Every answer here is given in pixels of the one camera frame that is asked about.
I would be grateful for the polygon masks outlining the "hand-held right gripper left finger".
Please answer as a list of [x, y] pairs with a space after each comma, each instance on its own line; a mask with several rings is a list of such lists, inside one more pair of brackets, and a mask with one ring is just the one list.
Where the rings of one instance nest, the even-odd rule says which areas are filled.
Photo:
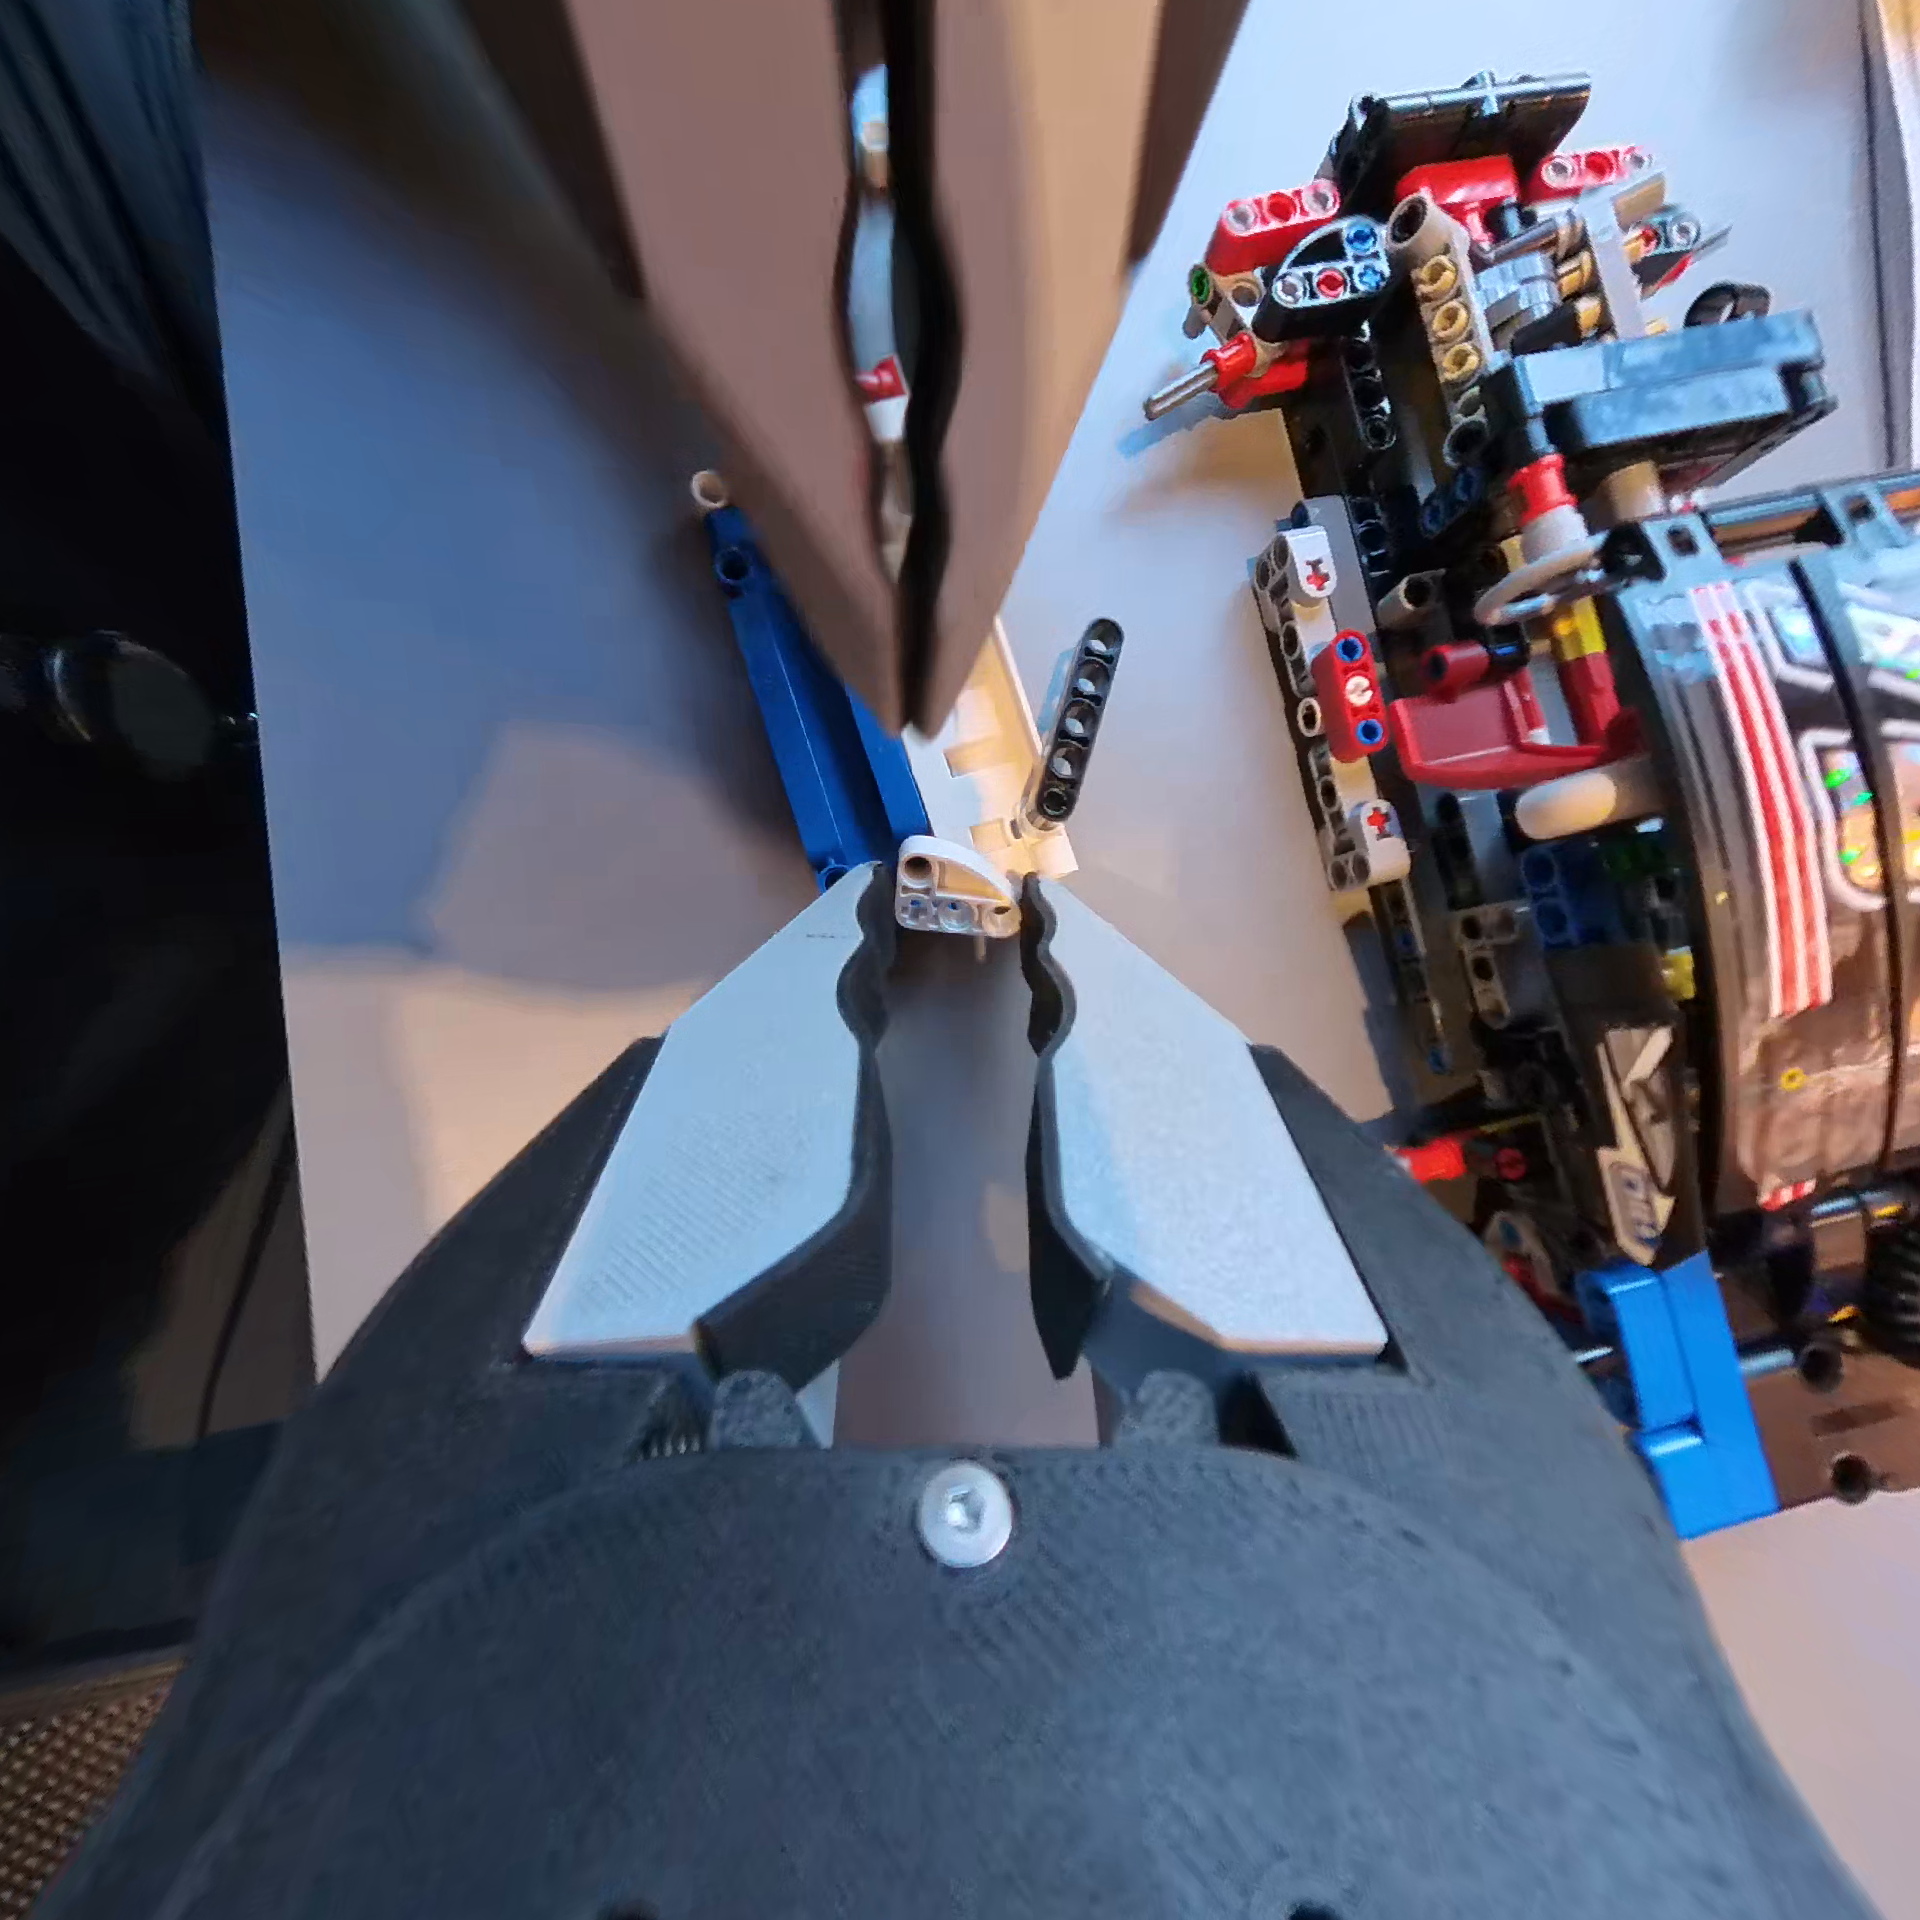
[[856, 865], [666, 1029], [527, 1358], [835, 1374], [891, 1284], [891, 958], [891, 871]]

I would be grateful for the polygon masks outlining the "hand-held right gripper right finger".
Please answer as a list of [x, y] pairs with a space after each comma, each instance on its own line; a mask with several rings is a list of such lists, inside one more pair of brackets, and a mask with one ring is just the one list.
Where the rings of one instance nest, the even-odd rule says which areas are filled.
[[1030, 1296], [1057, 1377], [1365, 1364], [1387, 1326], [1235, 1021], [1057, 879], [1025, 884]]

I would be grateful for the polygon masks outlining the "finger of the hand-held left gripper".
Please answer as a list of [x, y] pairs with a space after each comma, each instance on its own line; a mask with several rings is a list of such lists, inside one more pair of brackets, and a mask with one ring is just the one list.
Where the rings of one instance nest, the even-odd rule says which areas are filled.
[[967, 681], [1245, 1], [897, 8], [897, 256], [913, 285], [903, 715]]
[[848, 351], [842, 6], [478, 1], [466, 29], [698, 399], [813, 637], [909, 717], [881, 469]]

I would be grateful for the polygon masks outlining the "small white curved brick piece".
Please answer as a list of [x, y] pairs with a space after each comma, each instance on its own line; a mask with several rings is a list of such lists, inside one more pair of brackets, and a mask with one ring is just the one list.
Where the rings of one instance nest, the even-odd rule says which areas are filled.
[[910, 835], [897, 855], [897, 923], [981, 942], [1023, 925], [1015, 881], [991, 856], [935, 835]]

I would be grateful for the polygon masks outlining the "white and blue brick assembly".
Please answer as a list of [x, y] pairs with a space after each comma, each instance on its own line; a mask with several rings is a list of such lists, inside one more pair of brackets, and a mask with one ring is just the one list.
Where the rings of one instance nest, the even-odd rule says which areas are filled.
[[895, 863], [910, 837], [965, 847], [1015, 889], [1031, 872], [1077, 871], [1065, 824], [1045, 823], [1031, 799], [1043, 732], [1000, 622], [937, 734], [891, 734], [813, 644], [727, 479], [702, 469], [688, 492], [821, 892]]

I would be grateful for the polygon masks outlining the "grey desk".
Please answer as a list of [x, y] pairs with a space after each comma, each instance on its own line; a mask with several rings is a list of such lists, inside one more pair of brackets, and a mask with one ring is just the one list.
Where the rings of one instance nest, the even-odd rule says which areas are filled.
[[[1256, 4], [1165, 238], [1263, 159], [1313, 165], [1365, 87], [1590, 63], [1595, 118], [1738, 180], [1707, 54], [1846, 125], [1847, 29], [1690, 4], [1681, 80], [1626, 27], [1519, 4], [1413, 24]], [[688, 478], [718, 464], [643, 313], [541, 179], [435, 4], [197, 4], [214, 254], [257, 667], [311, 1332], [325, 1375], [435, 1230], [629, 1041], [809, 899]], [[1077, 811], [1085, 899], [1383, 1133], [1370, 1011], [1313, 887], [1281, 694], [1239, 561], [1286, 512], [1279, 432], [1137, 440], [1179, 259], [1114, 340], [1005, 612], [1027, 675], [1127, 636]], [[920, 1237], [848, 1364], [863, 1443], [1094, 1436], [1027, 1317], [1034, 1056], [1015, 958], [903, 953], [883, 1065]], [[1802, 1795], [1917, 1916], [1917, 1496], [1805, 1507], [1688, 1550]]]

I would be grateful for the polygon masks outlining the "black holed brick beam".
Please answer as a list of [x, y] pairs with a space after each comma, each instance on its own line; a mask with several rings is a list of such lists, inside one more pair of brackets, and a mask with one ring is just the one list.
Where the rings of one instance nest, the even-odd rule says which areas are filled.
[[1123, 654], [1123, 627], [1097, 615], [1081, 631], [1064, 663], [1058, 701], [1051, 711], [1023, 815], [1034, 831], [1064, 829], [1085, 798], [1088, 768], [1111, 703]]

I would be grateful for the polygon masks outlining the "multicoloured brick vehicle model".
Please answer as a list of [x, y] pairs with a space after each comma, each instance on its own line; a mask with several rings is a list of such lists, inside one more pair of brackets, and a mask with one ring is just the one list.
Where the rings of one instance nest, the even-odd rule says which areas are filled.
[[1918, 1478], [1917, 470], [1718, 501], [1827, 421], [1586, 71], [1368, 91], [1187, 275], [1144, 417], [1274, 413], [1248, 564], [1439, 1183], [1686, 1535]]

